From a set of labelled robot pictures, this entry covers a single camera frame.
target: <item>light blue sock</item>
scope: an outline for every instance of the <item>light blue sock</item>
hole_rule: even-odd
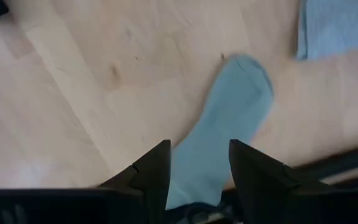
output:
[[[167,209],[193,202],[219,203],[231,173],[229,140],[249,142],[272,102],[272,84],[258,62],[246,55],[228,61],[200,120],[173,150]]]

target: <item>wood grain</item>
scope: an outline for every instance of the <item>wood grain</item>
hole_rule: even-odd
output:
[[[178,144],[222,55],[275,104],[252,145],[299,165],[358,146],[358,51],[297,62],[299,0],[9,0],[0,17],[0,187],[86,187]]]

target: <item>wooden floor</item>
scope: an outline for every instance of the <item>wooden floor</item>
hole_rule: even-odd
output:
[[[358,146],[358,50],[297,62],[298,0],[9,0],[0,17],[0,187],[86,187],[201,113],[221,56],[264,65],[252,145],[290,165]]]

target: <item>gray cloth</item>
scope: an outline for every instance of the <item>gray cloth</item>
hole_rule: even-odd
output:
[[[358,0],[303,0],[298,60],[313,60],[358,49]]]

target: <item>gray fabric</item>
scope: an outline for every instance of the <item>gray fabric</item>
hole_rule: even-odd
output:
[[[303,0],[298,60],[313,60],[358,49],[358,0]]]

